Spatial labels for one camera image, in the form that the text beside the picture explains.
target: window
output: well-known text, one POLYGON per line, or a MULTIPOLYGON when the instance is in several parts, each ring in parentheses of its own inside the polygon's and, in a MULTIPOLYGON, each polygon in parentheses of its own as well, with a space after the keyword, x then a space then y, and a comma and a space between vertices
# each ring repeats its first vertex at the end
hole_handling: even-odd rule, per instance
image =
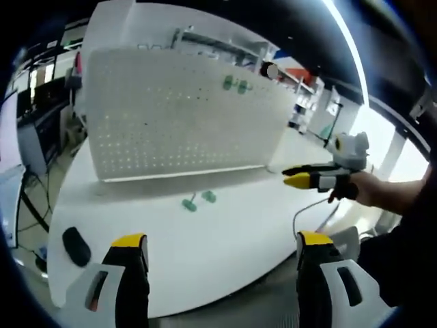
POLYGON ((46 66, 46 74, 44 75, 44 83, 52 81, 53 69, 55 68, 54 64, 50 64, 46 66))
POLYGON ((350 134, 356 135, 362 131, 365 131, 367 138, 369 138, 367 160, 375 165, 376 169, 379 169, 389 151, 391 140, 395 134, 395 126, 373 109, 361 106, 350 129, 350 134))
POLYGON ((35 96, 35 88, 36 88, 36 70, 32 70, 30 73, 30 98, 33 99, 35 96))
POLYGON ((396 165, 391 172, 389 181, 405 182, 423 178, 428 167, 428 162, 416 146, 409 140, 405 142, 396 165))
POLYGON ((340 103, 340 95, 333 87, 333 90, 330 93, 329 103, 326 107, 326 111, 330 113, 332 116, 336 116, 339 111, 339 103, 340 103))

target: white table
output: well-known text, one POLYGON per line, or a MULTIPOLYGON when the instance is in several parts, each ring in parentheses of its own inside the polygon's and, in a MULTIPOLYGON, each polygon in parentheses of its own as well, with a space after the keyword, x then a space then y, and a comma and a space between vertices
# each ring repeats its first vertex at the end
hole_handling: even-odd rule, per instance
MULTIPOLYGON (((287 129, 274 169, 326 162, 330 154, 287 129)), ((326 194, 285 186, 266 169, 132 182, 99 182, 86 141, 62 185, 48 238, 48 284, 61 307, 67 287, 83 269, 74 265, 61 235, 76 226, 100 262, 111 243, 144 232, 149 249, 149 317, 166 316, 211 303, 250 284, 296 250, 292 217, 326 194), (210 204, 199 195, 197 212, 181 201, 212 190, 210 204)), ((335 204, 314 206, 299 216, 299 230, 315 230, 335 204)))
POLYGON ((17 248, 18 207, 25 167, 16 166, 0 173, 0 223, 8 247, 17 248))

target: black stand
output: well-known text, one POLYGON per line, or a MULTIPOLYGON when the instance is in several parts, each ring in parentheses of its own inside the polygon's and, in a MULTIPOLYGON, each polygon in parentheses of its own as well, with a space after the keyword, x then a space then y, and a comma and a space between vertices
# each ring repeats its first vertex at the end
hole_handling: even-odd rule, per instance
POLYGON ((328 145, 328 143, 329 143, 329 139, 330 139, 331 136, 333 135, 335 124, 337 123, 337 120, 339 119, 340 112, 341 112, 341 110, 343 109, 343 104, 338 104, 338 103, 336 103, 336 105, 339 106, 339 108, 338 108, 338 110, 337 110, 337 115, 336 115, 335 118, 334 118, 333 125, 332 125, 332 127, 330 128, 330 131, 329 131, 328 137, 327 137, 326 140, 325 140, 325 144, 324 144, 323 148, 326 148, 326 147, 327 147, 327 145, 328 145))
POLYGON ((46 232, 48 232, 48 224, 44 221, 44 219, 41 217, 41 215, 38 213, 35 207, 33 207, 32 202, 27 197, 26 193, 24 191, 21 191, 21 199, 24 201, 27 208, 30 210, 30 213, 32 213, 33 217, 35 217, 35 220, 42 226, 46 232))

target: shelving unit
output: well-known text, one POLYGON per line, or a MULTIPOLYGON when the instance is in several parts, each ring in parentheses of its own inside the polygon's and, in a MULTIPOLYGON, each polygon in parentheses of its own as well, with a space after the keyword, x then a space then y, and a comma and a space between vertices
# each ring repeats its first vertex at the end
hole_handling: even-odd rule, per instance
MULTIPOLYGON (((239 60, 238 62, 242 63, 243 59, 247 59, 252 61, 254 65, 253 72, 257 72, 261 65, 265 62, 264 58, 266 56, 267 47, 260 47, 258 53, 254 50, 248 49, 247 47, 240 46, 238 44, 229 43, 228 41, 219 40, 218 38, 213 38, 210 36, 205 36, 200 33, 196 33, 193 30, 183 30, 177 29, 173 35, 173 42, 171 43, 172 49, 177 49, 181 42, 195 42, 198 44, 213 46, 214 48, 222 51, 226 51, 228 53, 233 53, 239 60)), ((280 74, 293 81, 296 85, 296 91, 304 90, 306 93, 311 95, 315 94, 315 91, 312 87, 304 84, 295 76, 288 73, 285 69, 278 67, 280 74)))

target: computer screen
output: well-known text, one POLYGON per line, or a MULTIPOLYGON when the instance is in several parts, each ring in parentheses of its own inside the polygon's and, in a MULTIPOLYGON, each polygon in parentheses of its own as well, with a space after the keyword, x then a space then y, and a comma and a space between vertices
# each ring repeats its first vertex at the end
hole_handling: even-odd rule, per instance
POLYGON ((50 111, 58 103, 68 99, 68 90, 65 88, 65 77, 52 80, 35 88, 33 103, 39 112, 50 111))
POLYGON ((18 94, 16 117, 20 118, 31 109, 30 88, 18 94))

